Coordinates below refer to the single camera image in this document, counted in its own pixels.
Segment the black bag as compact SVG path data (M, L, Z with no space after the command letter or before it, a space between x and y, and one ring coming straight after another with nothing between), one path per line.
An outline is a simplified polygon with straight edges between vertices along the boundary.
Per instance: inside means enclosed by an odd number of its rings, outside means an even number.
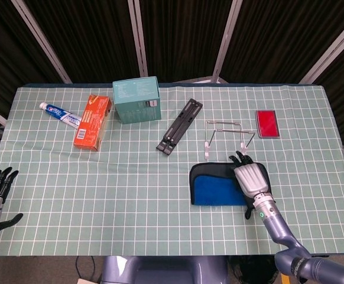
M273 284L279 274L273 255L228 256L228 263L241 284Z

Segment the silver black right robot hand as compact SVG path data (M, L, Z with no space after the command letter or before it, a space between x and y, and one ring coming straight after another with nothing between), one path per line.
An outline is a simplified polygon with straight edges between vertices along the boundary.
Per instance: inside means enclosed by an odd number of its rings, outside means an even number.
M255 209L255 197L261 193L272 194L271 184L263 164L254 162L248 155L243 155L240 151L236 151L236 154L238 158L231 155L229 159L233 162L235 186L241 191L246 202L245 219L248 220Z

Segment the white blue toothpaste tube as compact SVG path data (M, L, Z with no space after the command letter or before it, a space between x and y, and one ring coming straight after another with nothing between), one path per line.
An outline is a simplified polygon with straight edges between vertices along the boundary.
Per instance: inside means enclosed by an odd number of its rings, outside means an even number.
M54 118L64 122L65 124L78 128L80 125L81 117L75 114L72 114L69 111L66 111L62 108L42 102L40 104L40 109L45 110L46 113L51 115Z

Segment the red pad in grey case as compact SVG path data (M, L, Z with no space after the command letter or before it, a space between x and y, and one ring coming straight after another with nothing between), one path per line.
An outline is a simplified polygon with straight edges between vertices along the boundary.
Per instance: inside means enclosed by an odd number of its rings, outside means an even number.
M264 109L255 112L259 138L279 138L277 116L274 110Z

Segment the blue cloth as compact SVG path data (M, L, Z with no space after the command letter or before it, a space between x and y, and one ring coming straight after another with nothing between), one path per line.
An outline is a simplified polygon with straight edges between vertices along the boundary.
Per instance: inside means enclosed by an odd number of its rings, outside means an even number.
M252 210L253 200L245 196L235 177L235 168L253 161L198 163L190 169L191 204L199 206L247 206Z

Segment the orange cardboard box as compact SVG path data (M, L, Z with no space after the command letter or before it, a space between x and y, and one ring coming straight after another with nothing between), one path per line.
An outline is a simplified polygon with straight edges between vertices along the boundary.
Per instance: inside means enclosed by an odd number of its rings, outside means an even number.
M89 95L73 140L75 148L99 151L111 106L112 102L108 96Z

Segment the black folding stand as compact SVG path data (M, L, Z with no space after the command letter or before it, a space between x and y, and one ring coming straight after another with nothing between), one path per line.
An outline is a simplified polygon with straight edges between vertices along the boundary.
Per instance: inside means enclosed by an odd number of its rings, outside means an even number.
M170 125L156 149L169 156L193 120L197 117L202 106L202 103L190 98L178 117Z

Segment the teal Philips box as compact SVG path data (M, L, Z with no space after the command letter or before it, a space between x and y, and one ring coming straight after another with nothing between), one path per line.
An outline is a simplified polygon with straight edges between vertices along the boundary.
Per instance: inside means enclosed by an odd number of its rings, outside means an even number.
M112 83L113 101L123 124L161 119L158 80L155 76Z

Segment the blue-grey robot torso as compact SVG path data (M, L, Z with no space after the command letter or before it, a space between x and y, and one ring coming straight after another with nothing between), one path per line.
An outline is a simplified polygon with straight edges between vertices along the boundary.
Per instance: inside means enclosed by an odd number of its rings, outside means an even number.
M107 256L100 284L227 284L225 256Z

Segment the green checked tablecloth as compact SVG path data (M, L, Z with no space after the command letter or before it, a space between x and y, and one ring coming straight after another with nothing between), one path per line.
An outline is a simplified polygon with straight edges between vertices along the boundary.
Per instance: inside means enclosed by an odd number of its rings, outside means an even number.
M196 206L189 171L205 160L205 122L257 129L255 112L274 110L280 137L255 137L248 154L268 171L272 194L294 235L312 253L344 253L344 155L321 86L164 85L158 121L124 125L111 111L99 151L73 146L74 128L42 102L82 114L107 85L19 88L0 143L0 169L19 171L2 219L0 256L274 254L280 250L257 214L241 206ZM193 98L203 104L168 156L156 149ZM217 133L211 162L240 148Z

